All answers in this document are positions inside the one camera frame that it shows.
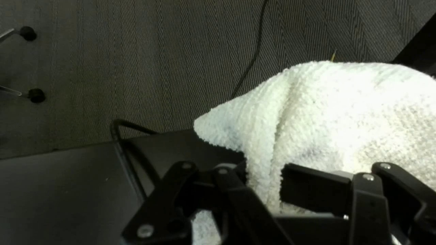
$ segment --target gray fabric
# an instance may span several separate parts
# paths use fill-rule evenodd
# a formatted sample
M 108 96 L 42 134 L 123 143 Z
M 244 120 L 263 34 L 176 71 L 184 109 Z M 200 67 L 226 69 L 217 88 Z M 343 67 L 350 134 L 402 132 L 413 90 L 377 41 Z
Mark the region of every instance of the gray fabric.
M 1 0 L 0 83 L 41 88 L 42 105 L 0 94 L 0 158 L 109 141 L 109 123 L 189 128 L 230 96 L 253 48 L 262 0 Z M 259 60 L 243 92 L 283 67 L 388 62 L 436 13 L 433 0 L 270 0 Z

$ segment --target dark surface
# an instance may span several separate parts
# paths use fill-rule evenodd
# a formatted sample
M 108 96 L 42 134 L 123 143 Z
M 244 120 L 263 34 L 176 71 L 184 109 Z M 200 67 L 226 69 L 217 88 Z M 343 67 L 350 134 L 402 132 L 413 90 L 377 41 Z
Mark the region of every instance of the dark surface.
M 125 119 L 185 130 L 230 97 L 255 51 L 263 0 L 1 0 L 0 158 L 108 142 Z M 435 0 L 270 0 L 259 60 L 243 92 L 308 60 L 391 62 L 436 13 Z
M 202 169 L 241 161 L 189 131 L 135 139 L 134 146 L 162 176 L 181 160 Z M 0 161 L 0 196 L 1 245 L 119 244 L 139 209 L 112 143 Z

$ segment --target white towel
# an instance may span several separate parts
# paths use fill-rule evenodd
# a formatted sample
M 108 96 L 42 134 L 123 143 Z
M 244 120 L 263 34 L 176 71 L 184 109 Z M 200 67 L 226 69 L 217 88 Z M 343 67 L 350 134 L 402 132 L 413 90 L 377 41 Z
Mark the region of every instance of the white towel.
M 436 190 L 436 82 L 402 66 L 294 66 L 194 128 L 210 145 L 244 153 L 248 186 L 274 214 L 289 162 L 349 173 L 394 162 Z

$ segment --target black cable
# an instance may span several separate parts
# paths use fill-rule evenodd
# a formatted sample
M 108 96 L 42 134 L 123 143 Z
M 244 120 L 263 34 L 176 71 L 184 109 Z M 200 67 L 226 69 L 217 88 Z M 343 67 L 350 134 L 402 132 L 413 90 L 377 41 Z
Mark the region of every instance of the black cable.
M 132 186 L 134 190 L 136 191 L 136 195 L 140 196 L 143 201 L 147 199 L 147 194 L 140 183 L 140 179 L 135 171 L 135 167 L 132 164 L 132 161 L 129 160 L 128 154 L 125 154 L 125 149 L 127 149 L 127 143 L 123 142 L 121 134 L 120 134 L 120 127 L 125 127 L 125 128 L 131 128 L 135 131 L 140 131 L 144 132 L 147 135 L 158 135 L 158 132 L 151 131 L 149 128 L 140 127 L 138 124 L 125 122 L 125 120 L 114 120 L 110 124 L 110 137 L 112 139 L 116 142 L 116 150 L 119 152 L 119 156 L 121 158 L 121 162 L 124 164 L 124 169 L 129 177 L 129 180 L 132 180 Z M 155 169 L 151 167 L 151 164 L 149 161 L 140 161 L 140 165 L 143 167 L 144 172 L 149 175 L 153 186 L 157 186 L 159 181 L 159 176 L 157 175 Z
M 262 33 L 263 33 L 263 20 L 264 20 L 264 10 L 267 7 L 267 3 L 270 0 L 263 0 L 262 5 L 262 10 L 260 10 L 260 18 L 259 18 L 259 29 L 258 29 L 258 37 L 256 37 L 256 49 L 255 49 L 255 55 L 251 59 L 251 62 L 248 63 L 247 69 L 244 70 L 238 83 L 236 85 L 236 88 L 233 89 L 233 93 L 230 96 L 230 100 L 233 100 L 237 94 L 237 92 L 241 89 L 248 73 L 251 71 L 251 69 L 253 67 L 255 62 L 258 60 L 259 52 L 260 52 L 260 47 L 262 47 Z

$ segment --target screw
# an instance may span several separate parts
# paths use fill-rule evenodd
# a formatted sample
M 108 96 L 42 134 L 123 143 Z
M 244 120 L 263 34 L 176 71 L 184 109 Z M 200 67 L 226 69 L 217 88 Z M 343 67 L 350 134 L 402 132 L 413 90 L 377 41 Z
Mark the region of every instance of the screw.
M 391 169 L 391 165 L 388 165 L 388 164 L 382 164 L 380 167 L 382 167 L 383 169 L 387 169 L 387 171 Z
M 136 230 L 136 236 L 139 239 L 149 239 L 149 237 L 153 236 L 153 233 L 154 233 L 154 228 L 151 225 L 149 225 L 149 224 L 144 224 L 144 225 L 139 226 L 138 230 Z
M 181 169 L 187 169 L 188 171 L 191 168 L 192 168 L 192 164 L 189 164 L 189 162 L 185 162 L 185 164 L 181 165 Z
M 229 173 L 229 171 L 226 171 L 226 169 L 219 169 L 218 173 L 219 173 L 219 175 L 226 175 L 226 173 Z
M 373 181 L 373 180 L 375 180 L 372 175 L 364 175 L 362 177 L 364 177 L 367 181 Z

